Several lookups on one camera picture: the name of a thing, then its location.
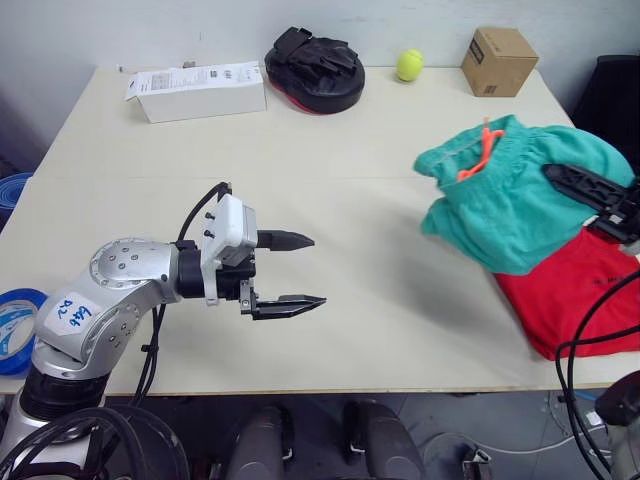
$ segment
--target teal shirt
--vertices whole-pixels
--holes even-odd
[[[414,169],[436,178],[445,195],[429,209],[422,231],[440,235],[492,272],[529,273],[596,213],[554,190],[542,165],[578,165],[623,186],[633,180],[622,154],[585,131],[527,128],[513,115],[489,126],[506,134],[496,139],[488,165],[471,178],[457,181],[460,170],[480,161],[483,125],[427,150]]]

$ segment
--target cardboard box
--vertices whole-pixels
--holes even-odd
[[[139,72],[125,100],[133,98],[151,123],[266,109],[258,62]]]
[[[515,97],[538,56],[515,28],[478,28],[462,62],[477,97]]]

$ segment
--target white table surface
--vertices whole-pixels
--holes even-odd
[[[427,69],[412,85],[391,72],[368,69],[361,101],[338,115],[301,113],[268,89],[267,112],[151,125],[122,100],[127,76],[98,70],[0,235],[0,291],[52,292],[111,239],[171,241],[200,196],[230,180],[259,228],[317,243],[258,252],[262,298],[308,293],[327,304],[261,322],[234,302],[170,305],[152,393],[557,387],[491,276],[420,233],[440,193],[411,165],[484,116],[569,120],[536,72],[514,99],[471,96],[457,69]],[[146,320],[107,393],[135,390]],[[638,366],[637,353],[580,359],[576,381],[607,384]],[[0,391],[20,385],[2,379]]]

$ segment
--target yellow tennis ball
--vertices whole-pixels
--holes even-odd
[[[418,78],[418,75],[420,75],[420,72],[422,71],[422,67],[424,67],[422,53],[420,53],[420,50],[412,48],[411,50],[404,52],[400,55],[400,58],[398,58],[396,75],[398,75],[400,80],[412,82]]]

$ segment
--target red shirt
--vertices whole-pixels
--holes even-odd
[[[528,275],[495,277],[513,305],[534,348],[553,360],[558,345],[570,341],[587,311],[619,280],[640,268],[635,257],[620,252],[586,229],[545,259]],[[640,323],[640,280],[611,297],[587,324],[581,339],[624,330]],[[640,350],[640,334],[583,345],[581,357]]]

